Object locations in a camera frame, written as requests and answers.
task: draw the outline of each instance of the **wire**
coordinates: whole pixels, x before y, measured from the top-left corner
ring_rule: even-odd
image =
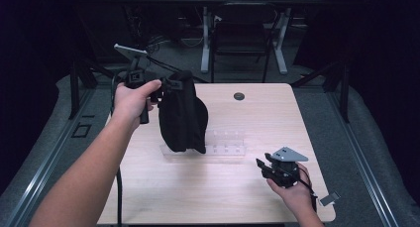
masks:
[[[197,7],[194,7],[194,11],[195,11],[195,13],[197,14],[198,19],[200,20],[201,25],[203,25],[203,20],[201,20],[201,16],[200,16],[200,13],[198,13]],[[200,41],[199,41],[199,42],[197,42],[197,43],[195,43],[195,44],[193,44],[193,45],[190,45],[190,44],[186,43],[186,42],[185,42],[185,40],[187,40],[187,39],[180,39],[180,41],[181,41],[181,42],[182,42],[185,46],[190,47],[190,48],[193,48],[193,47],[196,47],[196,46],[200,45],[200,44],[203,42],[203,40],[204,40],[204,36],[202,36],[202,37],[201,37],[201,39],[200,39]]]
[[[310,186],[310,188],[309,188],[309,191],[311,191],[311,202],[312,202],[312,208],[315,210],[315,212],[317,211],[317,207],[316,207],[316,199],[318,198],[318,195],[313,191],[313,189],[312,189],[312,181],[311,181],[311,178],[309,178],[309,174],[308,174],[308,172],[306,172],[306,170],[303,170],[303,169],[301,169],[301,168],[299,168],[300,170],[302,170],[305,174],[306,174],[306,177],[308,178],[308,180],[309,180],[309,186]]]
[[[115,92],[117,90],[118,83],[121,81],[121,77],[119,74],[121,72],[125,71],[124,69],[119,69],[116,73],[114,73],[114,76],[111,80],[111,116],[114,114],[114,101],[115,101]],[[117,200],[117,222],[118,227],[122,226],[122,213],[123,213],[123,181],[121,178],[121,170],[118,168],[117,174],[117,194],[118,194],[118,200]]]
[[[308,173],[306,173],[306,171],[304,171],[304,170],[303,170],[303,172],[305,172],[306,176],[308,177],[308,180],[309,180],[309,183],[310,183],[310,184],[306,183],[306,182],[305,182],[304,180],[302,180],[300,177],[293,175],[292,173],[288,172],[287,170],[284,170],[284,169],[282,169],[282,168],[279,168],[279,169],[280,169],[280,170],[282,170],[284,173],[286,173],[286,174],[288,174],[288,175],[292,176],[292,177],[293,177],[293,178],[295,178],[297,181],[301,182],[304,186],[306,186],[306,187],[309,189],[309,192],[310,192],[310,194],[311,194],[312,196],[314,196],[314,197],[318,197],[318,195],[315,193],[315,191],[314,191],[314,190],[312,189],[312,187],[311,187],[311,185],[312,185],[312,183],[311,183],[311,179],[309,178],[309,175],[308,175]]]
[[[155,59],[155,58],[153,58],[153,57],[146,56],[146,58],[147,58],[150,62],[152,62],[152,63],[154,63],[154,64],[156,64],[156,65],[160,66],[160,67],[161,67],[161,68],[163,68],[163,69],[169,70],[169,71],[171,71],[171,72],[182,71],[182,69],[180,69],[180,68],[177,68],[177,67],[175,67],[175,66],[172,66],[172,65],[166,64],[166,63],[164,63],[164,62],[162,62],[162,61],[159,61],[159,60],[157,60],[157,59]],[[208,83],[206,80],[201,79],[200,77],[197,77],[197,76],[192,76],[192,77],[193,77],[195,80],[198,80],[198,81],[200,81],[200,82],[202,82],[202,83]]]

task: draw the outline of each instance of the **table top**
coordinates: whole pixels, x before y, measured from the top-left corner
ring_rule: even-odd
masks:
[[[209,112],[207,130],[243,132],[242,156],[166,154],[158,109],[136,130],[121,163],[123,223],[239,224],[296,222],[281,198],[266,184],[256,159],[288,147],[306,156],[314,191],[328,195],[293,91],[282,83],[196,84]],[[241,92],[245,99],[236,100]],[[324,222],[332,205],[318,204]],[[112,187],[99,224],[117,222],[117,187]]]

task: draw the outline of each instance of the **hand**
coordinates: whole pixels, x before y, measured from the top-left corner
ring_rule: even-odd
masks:
[[[309,179],[306,173],[309,175],[308,169],[297,164],[300,168],[300,178],[309,184]],[[267,179],[269,187],[277,193],[284,201],[286,206],[296,216],[302,210],[312,209],[311,196],[308,187],[303,185],[300,181],[296,185],[289,188],[283,188],[278,186],[272,179]]]
[[[153,80],[145,85],[131,89],[124,85],[118,84],[114,99],[114,114],[113,117],[124,117],[133,122],[133,131],[140,125],[140,114],[142,114],[145,105],[148,105],[148,110],[153,110],[151,102],[147,102],[150,94],[161,87],[160,80]]]

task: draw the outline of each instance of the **black bag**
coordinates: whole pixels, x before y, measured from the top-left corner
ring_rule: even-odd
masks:
[[[160,132],[174,152],[194,149],[205,154],[208,111],[196,96],[192,77],[191,71],[184,70],[163,82],[163,97],[158,105]]]

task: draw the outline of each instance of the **gray floor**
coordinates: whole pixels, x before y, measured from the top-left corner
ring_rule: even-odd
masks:
[[[308,68],[292,65],[303,33],[299,29],[288,31],[283,52],[289,74],[280,75],[271,57],[267,82],[291,83],[299,79],[300,74],[310,72]],[[200,47],[163,43],[152,57],[190,69],[196,76],[210,80],[209,74],[199,70]],[[216,82],[260,82],[263,68],[256,67],[261,66],[245,59],[217,59]],[[154,65],[151,69],[168,74]],[[109,112],[110,91],[109,79],[98,75],[98,80],[100,85],[95,90],[81,87],[83,105],[73,122],[67,120],[70,112],[68,77],[57,84],[59,101],[49,122],[19,173],[0,197],[1,226],[27,225],[42,196],[100,131]],[[342,195],[335,205],[337,218],[326,226],[420,226],[419,208],[404,189],[386,143],[363,100],[351,89],[351,123],[346,124],[337,114],[337,95],[324,93],[320,88],[323,80],[318,77],[302,88],[295,88],[294,92],[328,189]],[[86,131],[80,125],[90,127],[89,132],[85,138],[74,138]]]

